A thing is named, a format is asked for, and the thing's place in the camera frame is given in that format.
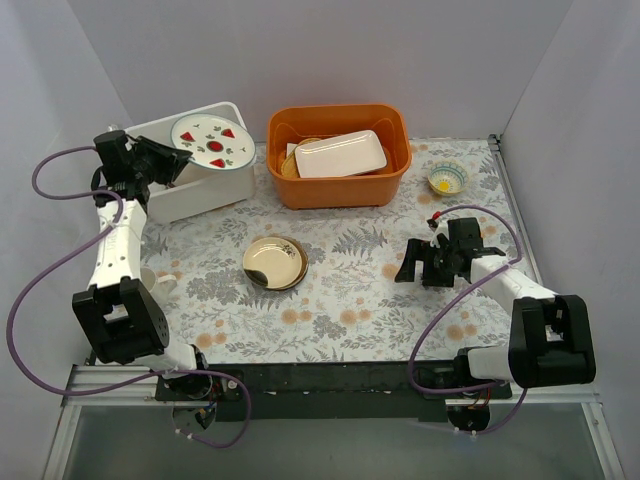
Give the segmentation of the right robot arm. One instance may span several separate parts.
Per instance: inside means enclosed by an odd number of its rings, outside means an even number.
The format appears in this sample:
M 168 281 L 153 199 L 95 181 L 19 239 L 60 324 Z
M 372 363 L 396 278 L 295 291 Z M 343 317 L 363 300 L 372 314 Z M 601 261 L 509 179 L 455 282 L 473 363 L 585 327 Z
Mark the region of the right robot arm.
M 485 245 L 473 218 L 430 220 L 431 240 L 409 239 L 398 283 L 411 282 L 422 267 L 425 287 L 482 290 L 510 316 L 504 346 L 469 347 L 453 360 L 447 394 L 475 397 L 484 389 L 514 383 L 523 389 L 589 384 L 596 377 L 588 310 L 577 295 L 549 290 L 515 269 L 506 254 Z

